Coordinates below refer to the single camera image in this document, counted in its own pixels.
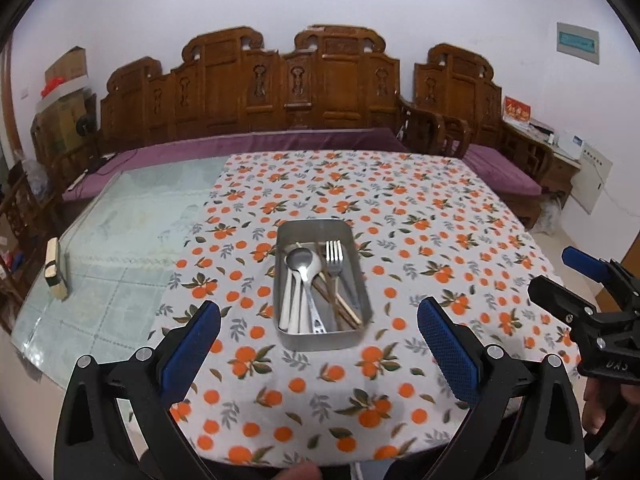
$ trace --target plastic bag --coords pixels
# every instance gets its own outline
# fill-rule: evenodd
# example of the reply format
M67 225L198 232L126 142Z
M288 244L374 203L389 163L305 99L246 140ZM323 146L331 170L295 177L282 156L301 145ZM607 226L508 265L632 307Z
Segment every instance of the plastic bag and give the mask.
M37 160L27 158L22 161L22 168L27 174L27 181L36 200L40 202L46 199L51 190L51 181L45 167Z
M530 234L546 233L552 236L560 225L560 215L562 214L562 204L557 196L553 196L542 203L542 211L538 221L533 226Z

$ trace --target purple cushion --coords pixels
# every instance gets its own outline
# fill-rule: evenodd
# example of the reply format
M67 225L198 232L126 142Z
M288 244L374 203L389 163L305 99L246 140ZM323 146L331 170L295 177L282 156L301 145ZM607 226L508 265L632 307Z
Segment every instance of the purple cushion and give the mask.
M493 148L470 144L462 161L496 193L537 196L542 188Z
M287 130L237 134L202 139L177 140L123 152L97 173L87 176L82 185L62 195L63 200L81 200L97 196L119 171L137 170L169 162L225 156L233 153L286 152L295 150L359 150L400 152L407 150L388 128L362 130Z

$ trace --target white panel box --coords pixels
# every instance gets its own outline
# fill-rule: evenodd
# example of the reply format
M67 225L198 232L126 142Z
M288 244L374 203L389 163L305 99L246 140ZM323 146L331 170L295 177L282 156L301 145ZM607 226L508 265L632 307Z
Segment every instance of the white panel box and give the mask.
M574 185L571 196L591 214L607 183L613 162L585 142L580 164L582 169L571 180Z

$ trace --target orange fruit print tablecloth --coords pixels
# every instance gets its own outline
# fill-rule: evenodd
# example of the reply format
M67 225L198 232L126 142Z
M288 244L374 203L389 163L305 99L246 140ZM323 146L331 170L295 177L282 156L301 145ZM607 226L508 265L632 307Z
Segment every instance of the orange fruit print tablecloth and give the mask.
M340 218L353 228L374 311L357 348L299 353L276 335L278 225ZM466 414L416 327L434 296L484 344L576 376L568 328L527 297L549 261L462 161L382 152L233 155L162 298L149 345L204 299L220 336L184 402L180 429L205 458L233 464L331 465L399 457L450 440Z

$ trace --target white handle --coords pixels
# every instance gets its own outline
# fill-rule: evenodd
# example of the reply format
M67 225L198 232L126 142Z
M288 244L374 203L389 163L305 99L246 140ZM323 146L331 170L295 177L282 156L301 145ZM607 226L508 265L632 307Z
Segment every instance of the white handle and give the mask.
M291 317L291 271L287 269L287 281L284 285L284 296L280 308L280 330L289 328L289 317Z
M300 293L301 290L301 281L300 275L297 272L292 272L294 278L296 279L296 284L293 287L293 298L291 299L291 318L289 319L289 333L297 334L300 333Z
M300 333L311 333L311 328L309 325L308 299L306 298L306 290L304 288L300 290Z

